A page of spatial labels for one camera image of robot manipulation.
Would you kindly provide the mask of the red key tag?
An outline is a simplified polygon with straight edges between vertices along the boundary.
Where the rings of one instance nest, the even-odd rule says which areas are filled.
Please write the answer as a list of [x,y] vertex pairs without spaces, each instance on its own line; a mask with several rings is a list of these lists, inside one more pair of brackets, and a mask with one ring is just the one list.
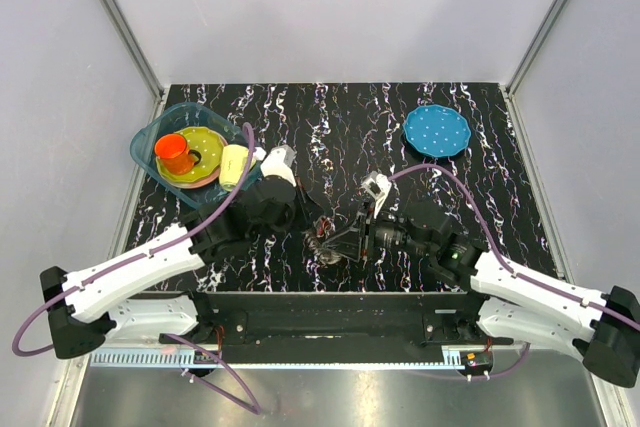
[[315,232],[318,237],[324,237],[331,234],[334,230],[333,220],[326,216],[321,216],[314,224]]

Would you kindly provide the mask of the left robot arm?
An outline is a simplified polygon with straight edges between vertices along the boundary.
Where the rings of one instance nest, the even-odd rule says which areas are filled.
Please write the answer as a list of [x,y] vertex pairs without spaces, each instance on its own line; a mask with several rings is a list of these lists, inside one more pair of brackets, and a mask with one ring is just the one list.
[[246,253],[262,231],[305,232],[322,208],[299,180],[268,176],[247,190],[192,211],[136,249],[94,267],[40,274],[55,356],[73,359],[101,347],[127,326],[116,313],[147,288],[218,259]]

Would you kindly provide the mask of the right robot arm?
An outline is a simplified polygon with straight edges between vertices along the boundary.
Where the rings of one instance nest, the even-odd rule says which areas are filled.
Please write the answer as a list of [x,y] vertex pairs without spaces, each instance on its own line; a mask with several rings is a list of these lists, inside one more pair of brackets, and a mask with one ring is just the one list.
[[399,250],[425,261],[443,283],[482,296],[479,310],[454,318],[463,342],[486,335],[522,341],[570,356],[616,386],[636,385],[639,301],[630,290],[614,286],[604,293],[520,265],[462,235],[453,218],[429,201],[403,213],[366,204],[337,232],[329,225],[320,219],[315,233],[320,255],[330,263],[364,262],[377,248]]

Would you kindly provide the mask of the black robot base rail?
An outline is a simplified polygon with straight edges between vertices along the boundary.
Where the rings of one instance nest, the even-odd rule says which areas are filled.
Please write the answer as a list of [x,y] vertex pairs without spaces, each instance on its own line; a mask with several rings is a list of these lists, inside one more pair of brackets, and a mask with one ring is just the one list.
[[189,338],[256,364],[413,364],[484,346],[483,298],[464,293],[216,293],[193,297]]

